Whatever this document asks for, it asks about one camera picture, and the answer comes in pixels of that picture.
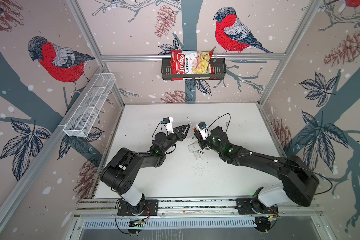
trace black mounting plate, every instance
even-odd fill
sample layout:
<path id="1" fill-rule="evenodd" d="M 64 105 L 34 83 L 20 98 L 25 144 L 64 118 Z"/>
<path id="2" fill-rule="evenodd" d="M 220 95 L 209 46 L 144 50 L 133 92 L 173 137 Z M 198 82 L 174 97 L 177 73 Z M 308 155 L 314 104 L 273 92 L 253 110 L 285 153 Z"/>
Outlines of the black mounting plate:
<path id="1" fill-rule="evenodd" d="M 252 210 L 252 206 L 250 203 L 251 200 L 252 200 L 252 198 L 236 199 L 236 207 L 237 207 L 237 210 L 239 211 L 239 215 L 258 214 L 257 212 L 254 212 Z M 261 214 L 275 215 L 275 212 L 279 213 L 279 210 L 278 210 L 278 207 L 276 204 L 273 205 L 272 207 L 264 206 L 264 208 L 265 209 L 263 210 L 263 212 Z"/>
<path id="2" fill-rule="evenodd" d="M 154 199 L 146 199 L 144 202 L 144 206 L 149 208 L 150 215 L 151 216 L 157 216 L 157 209 L 158 209 L 158 200 Z M 128 203 L 125 200 L 120 201 L 120 206 L 117 211 L 117 215 L 119 217 L 126 217 L 126 216 L 135 216 L 130 211 L 130 208 L 128 207 Z M 148 211 L 146 209 L 143 210 L 143 212 L 139 216 L 148 216 Z"/>

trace white tabletop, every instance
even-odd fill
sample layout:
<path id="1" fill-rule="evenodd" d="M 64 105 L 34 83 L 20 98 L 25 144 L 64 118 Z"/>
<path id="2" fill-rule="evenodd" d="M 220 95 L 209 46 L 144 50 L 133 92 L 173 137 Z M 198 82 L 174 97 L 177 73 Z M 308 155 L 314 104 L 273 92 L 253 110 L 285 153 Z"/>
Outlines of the white tabletop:
<path id="1" fill-rule="evenodd" d="M 254 103 L 149 104 L 125 106 L 107 163 L 121 147 L 137 152 L 148 151 L 152 145 L 152 133 L 163 118 L 173 117 L 173 127 L 189 124 L 187 117 L 194 126 L 201 121 L 208 126 L 225 113 L 231 114 L 227 135 L 232 144 L 254 152 L 279 156 Z M 220 118 L 210 130 L 216 126 L 225 130 L 228 119 L 228 115 Z M 252 195 L 259 187 L 281 182 L 259 170 L 229 165 L 214 151 L 203 150 L 205 154 L 196 160 L 187 148 L 187 140 L 177 142 L 176 145 L 176 150 L 167 155 L 160 167 L 139 170 L 134 184 L 146 197 Z M 99 183 L 95 198 L 118 197 L 103 182 Z"/>

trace gray floor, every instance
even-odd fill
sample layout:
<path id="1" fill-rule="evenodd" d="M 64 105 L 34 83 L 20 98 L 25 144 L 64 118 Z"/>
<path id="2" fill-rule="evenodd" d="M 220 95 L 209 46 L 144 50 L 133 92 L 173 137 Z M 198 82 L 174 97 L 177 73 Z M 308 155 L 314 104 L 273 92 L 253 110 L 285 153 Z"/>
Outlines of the gray floor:
<path id="1" fill-rule="evenodd" d="M 138 236 L 125 235 L 117 229 L 83 230 L 80 240 L 316 240 L 320 239 L 311 217 L 282 217 L 268 234 L 250 228 L 197 228 L 143 230 Z"/>

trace chip image on bag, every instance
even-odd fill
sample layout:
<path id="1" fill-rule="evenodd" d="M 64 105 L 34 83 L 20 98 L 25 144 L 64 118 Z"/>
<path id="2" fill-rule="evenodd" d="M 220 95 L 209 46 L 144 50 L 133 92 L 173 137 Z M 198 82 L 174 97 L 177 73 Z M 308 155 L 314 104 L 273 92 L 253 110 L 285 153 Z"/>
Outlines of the chip image on bag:
<path id="1" fill-rule="evenodd" d="M 207 74 L 213 73 L 210 63 L 213 50 L 202 51 L 182 51 L 171 50 L 172 74 Z M 187 80 L 192 78 L 171 78 L 171 80 Z"/>

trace bird illustration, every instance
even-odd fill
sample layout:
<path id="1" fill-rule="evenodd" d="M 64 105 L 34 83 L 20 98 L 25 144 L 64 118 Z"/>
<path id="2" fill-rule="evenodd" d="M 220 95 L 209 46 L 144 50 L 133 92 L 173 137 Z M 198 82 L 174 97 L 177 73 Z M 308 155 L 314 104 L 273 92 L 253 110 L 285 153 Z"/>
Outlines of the bird illustration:
<path id="1" fill-rule="evenodd" d="M 71 92 L 71 96 L 74 93 L 80 93 L 76 90 L 76 81 L 81 75 L 85 76 L 86 64 L 95 59 L 90 55 L 74 51 L 72 48 L 60 47 L 48 42 L 41 36 L 35 36 L 29 41 L 28 51 L 31 59 L 33 61 L 37 59 L 54 79 L 75 84 L 75 90 Z"/>
<path id="2" fill-rule="evenodd" d="M 242 50 L 249 48 L 257 48 L 266 53 L 272 53 L 266 50 L 256 40 L 251 30 L 240 22 L 232 7 L 220 8 L 213 19 L 216 20 L 216 41 L 225 49 L 224 53 L 227 51 L 241 53 Z"/>
<path id="3" fill-rule="evenodd" d="M 333 0 L 329 3 L 327 3 L 327 5 L 330 5 L 337 1 L 340 1 L 340 0 Z M 360 0 L 342 0 L 342 1 L 344 2 L 344 5 L 340 7 L 340 8 L 342 8 L 342 10 L 341 11 L 339 10 L 340 11 L 339 15 L 342 15 L 342 12 L 344 11 L 344 9 L 346 7 L 353 7 L 353 9 L 355 10 L 355 13 L 352 16 L 354 16 L 356 14 L 360 14 L 360 13 L 356 12 L 356 7 L 360 6 Z"/>

